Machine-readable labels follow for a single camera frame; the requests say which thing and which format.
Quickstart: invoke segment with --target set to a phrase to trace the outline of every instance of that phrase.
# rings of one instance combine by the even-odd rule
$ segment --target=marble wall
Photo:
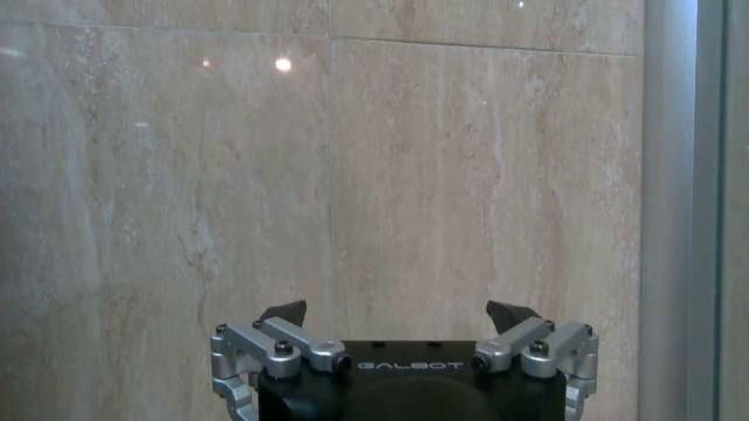
[[[720,414],[726,420],[749,414],[749,0],[731,0],[728,10],[719,376]]]
[[[225,419],[213,326],[300,297],[349,339],[487,337],[488,298],[588,321],[586,417],[635,419],[643,2],[603,3],[1,2],[0,420]]]

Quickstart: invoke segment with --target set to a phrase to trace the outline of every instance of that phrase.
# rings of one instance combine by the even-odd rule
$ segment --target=robotic hand
[[[576,421],[595,392],[598,336],[488,302],[497,336],[473,341],[316,339],[303,301],[210,338],[213,393],[234,421]]]

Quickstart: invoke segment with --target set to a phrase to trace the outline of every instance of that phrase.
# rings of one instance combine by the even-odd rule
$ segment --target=beige marble tile
[[[724,125],[720,417],[749,414],[749,1],[728,18]]]
[[[4,0],[0,21],[327,33],[327,0]]]
[[[492,335],[487,299],[602,336],[587,419],[636,416],[640,61],[340,40],[336,326]]]
[[[0,45],[0,419],[224,419],[214,324],[303,296],[329,326],[328,46],[42,25]]]
[[[642,52],[643,0],[329,1],[336,36],[607,54]]]

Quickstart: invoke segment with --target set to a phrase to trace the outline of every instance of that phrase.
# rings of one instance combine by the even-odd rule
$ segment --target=bolt
[[[491,367],[483,355],[476,355],[475,357],[472,357],[472,359],[469,360],[469,365],[479,373],[485,373],[488,371],[488,368]]]
[[[293,351],[293,346],[291,346],[288,341],[280,340],[279,342],[276,342],[273,350],[277,355],[289,355],[291,352]]]
[[[351,357],[348,356],[348,354],[344,353],[337,356],[332,364],[332,370],[336,375],[343,375],[348,372],[352,365],[353,364],[351,363]]]
[[[530,344],[530,353],[546,356],[548,354],[548,344],[544,340],[536,339],[534,343]]]

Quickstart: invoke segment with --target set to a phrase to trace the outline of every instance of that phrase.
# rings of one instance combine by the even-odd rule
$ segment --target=silver frame
[[[648,0],[639,419],[716,420],[724,0]]]

